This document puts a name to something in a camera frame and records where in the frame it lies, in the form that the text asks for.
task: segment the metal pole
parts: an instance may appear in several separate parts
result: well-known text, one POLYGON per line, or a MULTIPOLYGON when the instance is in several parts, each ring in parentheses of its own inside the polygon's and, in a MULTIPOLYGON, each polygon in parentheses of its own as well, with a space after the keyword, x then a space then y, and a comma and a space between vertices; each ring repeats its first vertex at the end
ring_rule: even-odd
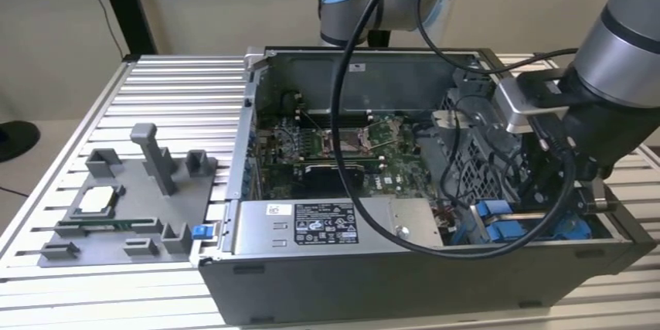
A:
POLYGON ((131 54, 158 54, 140 0, 110 0, 131 54))

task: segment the power supply label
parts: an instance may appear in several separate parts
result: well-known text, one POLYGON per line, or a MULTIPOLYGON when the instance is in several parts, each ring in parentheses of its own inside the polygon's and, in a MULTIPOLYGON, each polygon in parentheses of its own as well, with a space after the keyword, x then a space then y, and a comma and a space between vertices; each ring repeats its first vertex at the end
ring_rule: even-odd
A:
POLYGON ((298 245, 358 243, 352 203, 296 204, 294 213, 298 245))

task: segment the label sticker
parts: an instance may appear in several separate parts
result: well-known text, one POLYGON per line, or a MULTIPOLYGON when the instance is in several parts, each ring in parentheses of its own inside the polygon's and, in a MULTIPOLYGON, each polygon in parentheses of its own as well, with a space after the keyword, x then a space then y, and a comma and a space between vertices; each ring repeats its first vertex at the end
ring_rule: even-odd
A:
POLYGON ((351 63, 348 65, 348 72, 350 73, 364 73, 367 71, 367 64, 364 63, 351 63))
POLYGON ((290 216, 294 206, 291 204, 268 204, 268 216, 290 216))
POLYGON ((294 241, 298 245, 358 243, 354 204, 296 204, 294 241))

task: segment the motherboard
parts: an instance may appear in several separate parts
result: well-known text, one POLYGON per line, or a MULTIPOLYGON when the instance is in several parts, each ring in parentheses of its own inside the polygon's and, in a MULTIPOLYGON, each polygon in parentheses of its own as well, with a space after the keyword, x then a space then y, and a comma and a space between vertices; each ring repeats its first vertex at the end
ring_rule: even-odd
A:
MULTIPOLYGON (((267 117, 259 131, 266 199, 344 197, 326 115, 298 111, 267 117)), ((416 143, 418 123, 403 114, 364 112, 343 118, 342 151, 362 197, 427 198, 438 194, 416 143)))

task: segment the gray 3d-printed holder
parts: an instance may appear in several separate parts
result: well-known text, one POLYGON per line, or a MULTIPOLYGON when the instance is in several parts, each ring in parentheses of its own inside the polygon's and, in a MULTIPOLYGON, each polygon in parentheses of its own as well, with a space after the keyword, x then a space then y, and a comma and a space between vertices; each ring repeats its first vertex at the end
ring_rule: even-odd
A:
POLYGON ((156 131, 154 124, 136 124, 131 133, 146 160, 120 160, 111 148, 90 154, 90 176, 42 249, 40 267, 188 260, 190 231, 204 222, 218 160, 203 150, 172 158, 158 147, 156 131), (115 204, 83 213, 84 193, 99 186, 115 189, 115 204))

